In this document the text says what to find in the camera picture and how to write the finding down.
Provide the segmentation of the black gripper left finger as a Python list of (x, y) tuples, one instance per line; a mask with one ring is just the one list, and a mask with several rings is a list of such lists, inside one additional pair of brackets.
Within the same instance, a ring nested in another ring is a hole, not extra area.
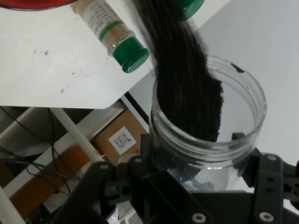
[(169, 173), (150, 160), (151, 137), (128, 162), (92, 164), (55, 216), (57, 224), (105, 224), (116, 205), (130, 202), (145, 224), (210, 224), (213, 216)]

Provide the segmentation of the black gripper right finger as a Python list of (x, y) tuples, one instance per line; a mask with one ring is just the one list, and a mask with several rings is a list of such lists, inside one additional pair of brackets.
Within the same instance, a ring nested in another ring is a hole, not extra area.
[(254, 188), (252, 224), (297, 224), (299, 216), (286, 209), (288, 200), (299, 209), (299, 165), (290, 165), (278, 155), (255, 148), (242, 174), (247, 186)]

